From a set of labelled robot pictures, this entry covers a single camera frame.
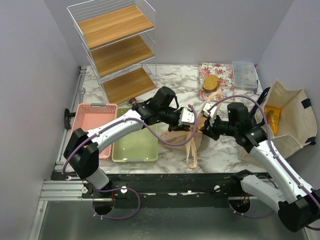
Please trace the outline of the orange plastic grocery bag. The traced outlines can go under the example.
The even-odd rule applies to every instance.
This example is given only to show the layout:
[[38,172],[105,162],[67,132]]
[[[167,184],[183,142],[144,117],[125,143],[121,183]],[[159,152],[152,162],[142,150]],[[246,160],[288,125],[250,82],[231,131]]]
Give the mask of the orange plastic grocery bag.
[[[204,104],[201,106],[201,110],[197,114],[197,126],[196,126],[196,132],[192,139],[178,147],[172,147],[170,145],[164,145],[165,147],[173,148],[173,149],[185,149],[186,152],[186,165],[189,169],[194,170],[197,167],[198,164],[198,155],[197,155],[197,150],[199,149],[201,145],[201,141],[203,138],[203,133],[200,131],[200,129],[204,126],[206,118],[202,115],[201,111],[204,108],[205,104],[211,103],[215,97],[222,97],[221,93],[218,92],[213,92],[209,95],[209,97],[205,100]],[[183,130],[178,130],[178,131],[164,131],[160,137],[165,140],[168,143],[171,144],[181,144],[184,143],[186,140],[188,140],[193,132],[193,128],[191,128],[190,131],[183,131]]]

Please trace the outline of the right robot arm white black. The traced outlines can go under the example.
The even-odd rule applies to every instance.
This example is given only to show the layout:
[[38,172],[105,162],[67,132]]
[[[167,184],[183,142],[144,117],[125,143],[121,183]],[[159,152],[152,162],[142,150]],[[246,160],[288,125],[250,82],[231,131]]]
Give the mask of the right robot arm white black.
[[248,193],[261,200],[277,213],[291,232],[319,220],[320,191],[299,176],[261,127],[252,125],[248,108],[241,102],[230,103],[227,121],[221,120],[217,111],[217,104],[206,103],[202,108],[205,117],[203,134],[214,140],[222,135],[233,137],[263,165],[278,185],[274,188],[248,170],[242,170],[230,183],[230,191],[236,196]]

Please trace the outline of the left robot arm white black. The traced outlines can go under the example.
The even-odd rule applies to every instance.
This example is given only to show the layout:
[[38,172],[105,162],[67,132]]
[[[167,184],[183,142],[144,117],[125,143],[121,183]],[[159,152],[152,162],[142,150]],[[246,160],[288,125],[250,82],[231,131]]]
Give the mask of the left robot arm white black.
[[177,102],[176,93],[169,87],[161,87],[156,94],[142,102],[132,104],[121,117],[94,129],[84,131],[78,128],[73,131],[63,156],[62,167],[64,175],[69,174],[67,166],[71,166],[73,173],[80,179],[88,181],[93,191],[101,198],[107,197],[111,191],[110,179],[100,168],[100,153],[122,139],[123,137],[148,129],[152,135],[160,139],[151,126],[165,123],[171,131],[180,128],[197,126],[197,114],[190,104],[187,107],[171,107],[171,102]]

